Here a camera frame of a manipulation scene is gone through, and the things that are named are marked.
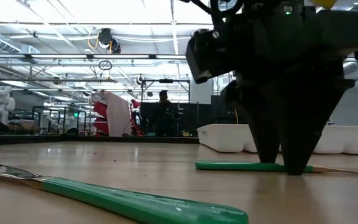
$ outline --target man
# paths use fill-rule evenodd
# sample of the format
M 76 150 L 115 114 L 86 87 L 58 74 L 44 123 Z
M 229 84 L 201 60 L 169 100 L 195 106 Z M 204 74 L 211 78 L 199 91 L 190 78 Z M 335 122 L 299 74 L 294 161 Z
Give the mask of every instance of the man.
M 161 91 L 160 103 L 152 119 L 155 125 L 155 135 L 158 137 L 173 136 L 177 118 L 178 113 L 176 106 L 168 100 L 167 91 Z

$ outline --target green handle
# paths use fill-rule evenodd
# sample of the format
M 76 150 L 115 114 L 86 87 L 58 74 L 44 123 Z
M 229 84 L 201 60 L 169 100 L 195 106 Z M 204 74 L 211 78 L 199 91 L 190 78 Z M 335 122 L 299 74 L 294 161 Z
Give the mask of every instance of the green handle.
M 285 172 L 283 164 L 225 162 L 225 161 L 196 161 L 196 168 L 201 170 L 247 170 Z M 313 166 L 306 166 L 305 172 L 313 172 Z
M 141 223 L 246 224 L 237 208 L 91 185 L 52 177 L 44 190 L 94 205 Z

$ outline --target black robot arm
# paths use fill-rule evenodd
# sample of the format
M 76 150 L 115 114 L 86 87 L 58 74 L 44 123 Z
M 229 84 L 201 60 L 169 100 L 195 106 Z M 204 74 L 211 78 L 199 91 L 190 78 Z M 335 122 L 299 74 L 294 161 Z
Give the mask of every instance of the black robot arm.
M 300 175 L 337 103 L 354 86 L 342 64 L 351 53 L 358 61 L 358 11 L 317 14 L 303 0 L 237 1 L 241 14 L 234 7 L 220 12 L 218 0 L 201 7 L 214 30 L 194 33 L 186 59 L 196 83 L 235 72 L 222 96 L 247 112 L 260 161 L 275 162 L 281 145 L 287 172 Z

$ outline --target yellow cable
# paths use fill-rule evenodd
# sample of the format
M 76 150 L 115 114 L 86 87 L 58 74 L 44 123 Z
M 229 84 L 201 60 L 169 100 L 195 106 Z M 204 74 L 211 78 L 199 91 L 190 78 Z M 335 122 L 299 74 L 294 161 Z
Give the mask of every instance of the yellow cable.
M 89 37 L 91 37 L 91 30 L 88 32 L 88 46 L 92 49 L 96 49 L 98 48 L 98 44 L 99 44 L 99 33 L 98 33 L 98 36 L 96 37 L 96 45 L 93 47 L 91 45 L 91 39 L 89 39 Z
M 237 115 L 237 110 L 236 110 L 236 108 L 234 108 L 234 112 L 235 112 L 235 114 L 236 114 L 237 124 L 239 124 L 239 117 L 238 117 L 238 115 Z
M 110 54 L 112 54 L 111 47 L 112 47 L 112 41 L 110 40 Z

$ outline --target table surface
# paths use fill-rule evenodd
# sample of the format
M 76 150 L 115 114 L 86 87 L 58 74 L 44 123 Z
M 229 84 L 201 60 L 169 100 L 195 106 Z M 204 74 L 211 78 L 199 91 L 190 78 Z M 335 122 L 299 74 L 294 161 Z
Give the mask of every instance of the table surface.
M 195 170 L 194 161 L 257 162 L 196 144 L 55 142 L 0 146 L 0 163 L 41 175 L 246 211 L 250 223 L 358 223 L 358 175 Z M 314 155 L 310 164 L 358 169 L 358 156 Z M 133 223 L 90 205 L 0 181 L 0 224 Z

